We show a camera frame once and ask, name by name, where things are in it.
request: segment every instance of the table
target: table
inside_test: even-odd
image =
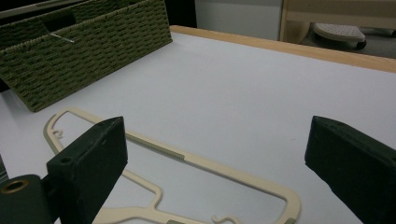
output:
[[[348,59],[342,64],[332,62],[335,51],[183,27],[172,32],[172,44],[38,113],[2,92],[0,153],[9,176],[47,173],[53,153],[44,125],[76,106],[104,119],[124,116],[127,129],[294,189],[303,205],[298,223],[360,223],[304,165],[310,121],[337,119],[396,148],[395,61],[340,53]],[[57,127],[67,145],[90,124],[66,116]],[[277,198],[132,143],[128,151],[127,168],[163,188],[161,210],[206,222],[234,214],[244,223],[272,223],[283,209]],[[145,206],[151,197],[121,179],[106,206]]]
[[[396,29],[395,0],[284,0],[280,40],[299,43],[309,22]]]

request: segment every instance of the woven basket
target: woven basket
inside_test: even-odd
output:
[[[170,42],[163,0],[91,0],[1,26],[0,78],[36,112]]]

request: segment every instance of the table surface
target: table surface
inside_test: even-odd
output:
[[[172,31],[173,43],[38,113],[13,91],[2,92],[0,153],[8,175],[47,173],[45,163],[54,155],[44,125],[75,106],[104,119],[124,116],[127,129],[294,189],[303,206],[298,223],[361,223],[304,165],[310,122],[314,115],[337,119],[396,148],[396,75],[381,71],[388,68],[358,67],[367,58],[354,54],[340,53],[350,65],[311,57],[327,50],[182,27]],[[239,43],[217,40],[225,36]],[[261,48],[247,46],[248,40]],[[384,67],[394,63],[375,59]],[[90,126],[71,115],[57,123],[65,145]],[[213,215],[228,214],[244,223],[272,223],[282,212],[278,198],[132,143],[128,153],[127,168],[163,188],[163,211],[209,223]],[[106,206],[147,206],[151,198],[121,178]]]

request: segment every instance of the white wall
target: white wall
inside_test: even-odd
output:
[[[195,0],[198,28],[278,40],[282,0]]]

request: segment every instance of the clothes hanger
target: clothes hanger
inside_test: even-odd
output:
[[[92,115],[88,112],[82,111],[75,107],[66,108],[56,115],[54,115],[46,124],[44,128],[44,136],[49,143],[50,147],[55,154],[58,154],[64,147],[59,141],[62,137],[62,131],[54,129],[56,121],[64,114],[71,113],[79,118],[85,119],[91,123],[98,123],[102,119]],[[194,167],[208,171],[212,174],[216,174],[225,178],[228,178],[234,182],[243,184],[249,188],[256,189],[258,191],[271,194],[279,199],[286,202],[283,214],[278,218],[276,224],[294,224],[300,214],[301,203],[298,195],[284,186],[278,185],[277,183],[269,180],[258,178],[257,176],[250,175],[231,167],[210,161],[200,156],[194,155],[190,152],[186,152],[180,149],[169,147],[163,143],[157,142],[139,133],[132,131],[125,131],[126,138],[134,143],[149,147],[163,155],[171,157],[175,160],[185,162]],[[139,218],[155,223],[163,224],[202,224],[203,222],[194,220],[188,217],[181,217],[178,215],[165,213],[159,211],[156,206],[160,202],[163,192],[160,187],[150,183],[146,179],[128,171],[124,170],[123,176],[129,180],[135,182],[139,186],[153,192],[155,197],[151,204],[146,207],[125,207],[125,208],[102,208],[97,215],[94,223],[118,223],[124,220]],[[223,218],[212,217],[214,223],[222,223],[225,221],[231,221],[234,224],[240,224],[241,221],[237,217],[227,216]]]

